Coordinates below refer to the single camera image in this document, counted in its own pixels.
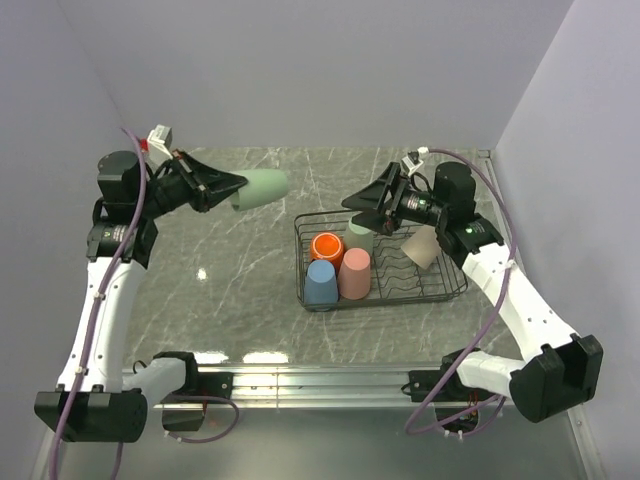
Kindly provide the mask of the pale green plastic cup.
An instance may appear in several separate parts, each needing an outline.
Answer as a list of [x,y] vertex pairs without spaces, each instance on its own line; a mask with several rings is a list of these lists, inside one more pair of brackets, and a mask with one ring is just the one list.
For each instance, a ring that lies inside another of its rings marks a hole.
[[343,235],[343,243],[346,250],[360,248],[368,253],[373,254],[374,233],[362,226],[354,223],[353,219],[348,221]]

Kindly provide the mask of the light green plastic cup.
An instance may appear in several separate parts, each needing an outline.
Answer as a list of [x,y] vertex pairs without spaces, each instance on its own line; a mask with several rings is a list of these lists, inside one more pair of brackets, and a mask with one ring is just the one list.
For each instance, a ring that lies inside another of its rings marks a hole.
[[279,169],[250,169],[234,171],[248,183],[230,197],[234,211],[244,212],[276,202],[288,194],[286,174]]

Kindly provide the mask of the orange mug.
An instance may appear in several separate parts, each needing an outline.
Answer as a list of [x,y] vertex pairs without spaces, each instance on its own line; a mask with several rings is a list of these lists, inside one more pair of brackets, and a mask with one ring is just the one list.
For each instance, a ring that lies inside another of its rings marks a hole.
[[333,232],[320,232],[310,242],[311,261],[326,260],[339,271],[345,252],[343,240]]

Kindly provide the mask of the beige plastic cup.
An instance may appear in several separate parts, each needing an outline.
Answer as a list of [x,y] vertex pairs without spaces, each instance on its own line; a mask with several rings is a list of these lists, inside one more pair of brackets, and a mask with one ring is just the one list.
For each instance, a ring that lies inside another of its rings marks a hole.
[[435,228],[421,226],[402,244],[401,250],[418,267],[428,269],[441,253]]

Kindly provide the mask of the black wire dish rack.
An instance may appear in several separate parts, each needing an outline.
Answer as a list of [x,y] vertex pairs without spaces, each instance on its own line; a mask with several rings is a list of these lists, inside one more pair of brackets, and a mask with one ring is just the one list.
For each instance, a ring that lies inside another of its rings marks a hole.
[[[323,309],[319,304],[308,303],[304,294],[307,270],[311,263],[312,238],[324,231],[344,234],[353,215],[350,210],[333,210],[303,213],[294,219],[296,292],[299,303],[308,311]],[[469,282],[448,256],[440,253],[428,267],[422,268],[401,250],[401,245],[418,229],[418,224],[405,222],[391,236],[374,235],[371,289],[368,295],[360,300],[341,298],[324,305],[324,308],[341,310],[448,302],[463,294]]]

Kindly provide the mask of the salmon plastic cup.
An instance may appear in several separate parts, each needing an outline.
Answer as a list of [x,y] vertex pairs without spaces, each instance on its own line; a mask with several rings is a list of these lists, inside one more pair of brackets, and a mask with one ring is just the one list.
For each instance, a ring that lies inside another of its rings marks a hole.
[[347,300],[366,297],[371,288],[371,259],[361,248],[351,248],[343,256],[338,274],[338,289]]

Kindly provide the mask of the blue plastic cup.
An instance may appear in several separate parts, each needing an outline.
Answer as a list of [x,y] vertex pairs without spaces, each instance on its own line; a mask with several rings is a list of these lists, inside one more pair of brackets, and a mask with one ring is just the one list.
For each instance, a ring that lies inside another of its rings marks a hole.
[[327,260],[314,260],[307,269],[304,305],[311,310],[330,310],[339,300],[336,272]]

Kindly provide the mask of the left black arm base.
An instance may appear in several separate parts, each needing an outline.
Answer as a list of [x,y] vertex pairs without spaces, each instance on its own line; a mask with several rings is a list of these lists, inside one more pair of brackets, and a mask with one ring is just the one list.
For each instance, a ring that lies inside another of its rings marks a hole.
[[192,406],[191,410],[162,412],[163,429],[174,439],[178,439],[179,433],[198,431],[204,425],[209,406],[230,406],[234,419],[217,435],[221,438],[239,420],[239,409],[231,400],[233,381],[231,372],[201,373],[192,352],[165,351],[156,354],[149,363],[135,361],[132,374],[124,378],[123,390],[140,390],[149,409],[157,404]]

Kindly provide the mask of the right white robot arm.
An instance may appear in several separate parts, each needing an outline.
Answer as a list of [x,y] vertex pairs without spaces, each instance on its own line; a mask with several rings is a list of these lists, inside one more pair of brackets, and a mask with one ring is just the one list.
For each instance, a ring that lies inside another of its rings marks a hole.
[[357,225],[390,236],[405,221],[431,226],[442,252],[492,303],[515,339],[518,360],[487,354],[471,344],[444,358],[444,371],[427,394],[441,390],[462,399],[472,390],[511,400],[538,423],[591,400],[603,347],[562,320],[515,262],[515,244],[476,211],[473,168],[457,161],[437,166],[433,185],[419,191],[397,162],[372,183],[342,200]]

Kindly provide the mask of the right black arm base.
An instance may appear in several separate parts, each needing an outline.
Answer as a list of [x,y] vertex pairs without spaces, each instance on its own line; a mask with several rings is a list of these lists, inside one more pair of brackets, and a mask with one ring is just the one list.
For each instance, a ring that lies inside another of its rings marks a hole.
[[[411,370],[401,392],[413,403],[422,403],[443,373],[443,370]],[[458,438],[481,431],[484,425],[480,425],[481,414],[477,406],[492,396],[486,390],[462,385],[454,374],[434,397],[435,403],[444,404],[444,407],[434,408],[436,430]]]

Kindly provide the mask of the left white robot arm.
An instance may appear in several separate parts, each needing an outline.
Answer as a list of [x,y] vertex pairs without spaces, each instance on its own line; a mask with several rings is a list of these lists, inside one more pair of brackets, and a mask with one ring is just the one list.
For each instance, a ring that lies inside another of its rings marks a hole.
[[196,398],[202,379],[190,352],[161,352],[141,372],[123,376],[124,343],[145,277],[157,218],[188,205],[206,213],[246,177],[175,151],[157,171],[132,151],[98,163],[101,191],[87,237],[87,290],[76,338],[55,388],[39,392],[34,411],[66,442],[133,443],[149,411],[167,397]]

